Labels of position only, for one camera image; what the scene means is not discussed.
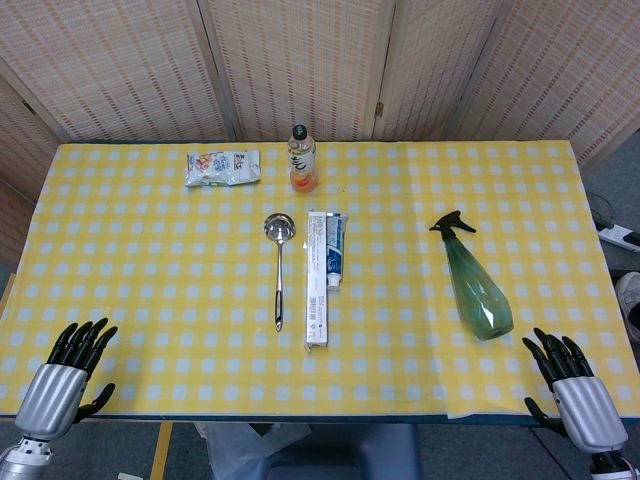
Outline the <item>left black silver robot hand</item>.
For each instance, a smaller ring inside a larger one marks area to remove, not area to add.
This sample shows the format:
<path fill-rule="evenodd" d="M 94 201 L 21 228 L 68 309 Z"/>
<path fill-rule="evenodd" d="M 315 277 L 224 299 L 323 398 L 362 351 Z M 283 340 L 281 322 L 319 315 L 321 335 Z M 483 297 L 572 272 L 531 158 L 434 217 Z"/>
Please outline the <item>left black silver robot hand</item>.
<path fill-rule="evenodd" d="M 92 402 L 81 403 L 103 351 L 118 331 L 107 323 L 106 317 L 82 325 L 72 323 L 60 333 L 46 362 L 36 371 L 15 417 L 15 425 L 24 437 L 56 440 L 110 400 L 114 383 L 106 384 Z"/>

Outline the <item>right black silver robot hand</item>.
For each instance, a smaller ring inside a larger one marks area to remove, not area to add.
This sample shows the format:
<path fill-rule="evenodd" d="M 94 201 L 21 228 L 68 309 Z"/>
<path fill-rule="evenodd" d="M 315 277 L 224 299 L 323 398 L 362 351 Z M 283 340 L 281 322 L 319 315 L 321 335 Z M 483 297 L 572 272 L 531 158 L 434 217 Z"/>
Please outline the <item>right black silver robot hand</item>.
<path fill-rule="evenodd" d="M 628 433 L 608 389 L 597 377 L 582 349 L 567 336 L 560 338 L 539 328 L 535 340 L 522 343 L 531 353 L 555 402 L 559 416 L 553 418 L 527 397 L 525 406 L 531 416 L 547 428 L 571 440 L 589 454 L 622 449 Z"/>

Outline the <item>green spray bottle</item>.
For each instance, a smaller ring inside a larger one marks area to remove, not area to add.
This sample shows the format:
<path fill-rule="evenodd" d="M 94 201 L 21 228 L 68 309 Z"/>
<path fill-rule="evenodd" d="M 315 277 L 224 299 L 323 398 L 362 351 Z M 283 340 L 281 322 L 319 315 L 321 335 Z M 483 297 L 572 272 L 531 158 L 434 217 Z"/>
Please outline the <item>green spray bottle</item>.
<path fill-rule="evenodd" d="M 459 210 L 441 217 L 430 231 L 439 232 L 444 242 L 458 314 L 478 340 L 498 338 L 514 327 L 511 307 L 502 290 L 457 238 L 455 228 L 476 232 L 461 219 Z"/>

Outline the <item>orange drink bottle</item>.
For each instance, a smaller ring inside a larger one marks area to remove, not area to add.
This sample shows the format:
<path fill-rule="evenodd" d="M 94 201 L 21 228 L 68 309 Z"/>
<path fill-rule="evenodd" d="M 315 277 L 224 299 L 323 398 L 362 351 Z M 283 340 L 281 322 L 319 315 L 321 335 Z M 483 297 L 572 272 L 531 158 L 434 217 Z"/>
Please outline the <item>orange drink bottle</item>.
<path fill-rule="evenodd" d="M 298 192 L 311 192 L 318 183 L 316 172 L 316 143 L 303 124 L 292 128 L 288 140 L 289 179 Z"/>

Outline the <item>white shoe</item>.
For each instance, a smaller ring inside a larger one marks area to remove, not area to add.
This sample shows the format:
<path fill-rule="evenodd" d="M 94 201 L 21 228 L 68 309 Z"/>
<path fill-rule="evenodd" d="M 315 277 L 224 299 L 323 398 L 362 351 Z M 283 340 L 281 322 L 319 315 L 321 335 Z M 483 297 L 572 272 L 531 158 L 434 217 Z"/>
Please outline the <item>white shoe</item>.
<path fill-rule="evenodd" d="M 640 344 L 640 272 L 623 275 L 615 292 L 631 341 Z"/>

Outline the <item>yellow white checkered tablecloth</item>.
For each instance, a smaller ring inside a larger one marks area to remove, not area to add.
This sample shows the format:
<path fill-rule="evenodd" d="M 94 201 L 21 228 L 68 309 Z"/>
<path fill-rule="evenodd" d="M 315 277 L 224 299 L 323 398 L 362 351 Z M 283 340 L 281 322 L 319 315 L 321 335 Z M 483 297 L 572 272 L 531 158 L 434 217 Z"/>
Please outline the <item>yellow white checkered tablecloth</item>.
<path fill-rule="evenodd" d="M 86 392 L 118 417 L 463 416 L 554 403 L 522 338 L 577 342 L 621 415 L 640 417 L 637 369 L 574 154 L 565 141 L 324 143 L 319 183 L 291 188 L 284 143 L 261 179 L 188 188 L 197 145 L 59 147 L 0 318 L 0 418 L 14 415 L 71 323 L 118 328 Z M 461 321 L 444 242 L 457 238 L 502 290 L 513 329 Z M 307 218 L 348 216 L 344 274 L 327 286 L 328 343 L 305 347 Z M 283 326 L 277 247 L 289 215 Z"/>

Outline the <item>white power strip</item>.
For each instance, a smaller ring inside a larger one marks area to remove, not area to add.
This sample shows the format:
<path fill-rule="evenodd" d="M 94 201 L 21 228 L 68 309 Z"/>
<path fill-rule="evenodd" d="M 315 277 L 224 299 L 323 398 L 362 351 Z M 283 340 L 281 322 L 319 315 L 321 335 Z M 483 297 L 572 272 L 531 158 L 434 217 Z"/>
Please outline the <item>white power strip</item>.
<path fill-rule="evenodd" d="M 601 240 L 625 250 L 640 253 L 640 233 L 626 227 L 614 224 L 611 228 L 598 231 Z"/>

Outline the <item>white plastic bag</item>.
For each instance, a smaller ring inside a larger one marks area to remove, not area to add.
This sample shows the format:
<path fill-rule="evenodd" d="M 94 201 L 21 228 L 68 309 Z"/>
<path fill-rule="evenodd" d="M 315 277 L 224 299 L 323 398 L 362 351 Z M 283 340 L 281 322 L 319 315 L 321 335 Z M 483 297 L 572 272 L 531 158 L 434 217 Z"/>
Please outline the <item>white plastic bag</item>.
<path fill-rule="evenodd" d="M 309 436 L 308 424 L 259 424 L 259 433 L 249 423 L 197 422 L 196 430 L 206 441 L 214 480 L 239 478 L 252 474 L 260 461 Z"/>

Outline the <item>white snack packet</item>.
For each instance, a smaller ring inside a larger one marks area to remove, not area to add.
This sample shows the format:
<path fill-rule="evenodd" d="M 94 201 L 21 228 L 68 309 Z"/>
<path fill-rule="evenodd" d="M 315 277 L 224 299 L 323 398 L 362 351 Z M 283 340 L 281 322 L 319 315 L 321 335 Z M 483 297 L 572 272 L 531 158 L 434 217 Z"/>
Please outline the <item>white snack packet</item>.
<path fill-rule="evenodd" d="M 214 151 L 187 155 L 185 186 L 236 186 L 261 178 L 260 152 Z"/>

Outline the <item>white toothpaste box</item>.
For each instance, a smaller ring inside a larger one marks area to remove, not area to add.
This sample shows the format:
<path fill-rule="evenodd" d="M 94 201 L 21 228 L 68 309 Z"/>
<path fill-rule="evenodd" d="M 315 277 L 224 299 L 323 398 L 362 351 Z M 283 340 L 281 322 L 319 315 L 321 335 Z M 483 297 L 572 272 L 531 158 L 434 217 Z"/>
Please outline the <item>white toothpaste box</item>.
<path fill-rule="evenodd" d="M 305 347 L 326 346 L 327 245 L 326 213 L 311 211 L 307 218 L 307 288 Z"/>

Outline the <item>blue white toothpaste tube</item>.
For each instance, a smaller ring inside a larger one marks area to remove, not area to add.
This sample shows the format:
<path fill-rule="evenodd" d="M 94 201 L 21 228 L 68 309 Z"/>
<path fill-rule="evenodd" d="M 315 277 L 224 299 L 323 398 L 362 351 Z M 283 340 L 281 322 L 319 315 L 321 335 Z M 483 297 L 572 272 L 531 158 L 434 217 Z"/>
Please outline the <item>blue white toothpaste tube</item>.
<path fill-rule="evenodd" d="M 326 267 L 329 290 L 340 288 L 344 274 L 344 241 L 348 216 L 336 212 L 326 214 Z"/>

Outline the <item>woven folding screen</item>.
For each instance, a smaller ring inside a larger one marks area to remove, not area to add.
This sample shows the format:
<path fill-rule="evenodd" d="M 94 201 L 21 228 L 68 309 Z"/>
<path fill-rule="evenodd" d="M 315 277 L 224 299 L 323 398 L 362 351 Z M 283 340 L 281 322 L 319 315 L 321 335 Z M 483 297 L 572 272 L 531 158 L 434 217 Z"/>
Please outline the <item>woven folding screen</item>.
<path fill-rule="evenodd" d="M 383 115 L 375 117 L 378 102 Z M 69 142 L 640 132 L 640 0 L 0 0 L 0 264 Z"/>

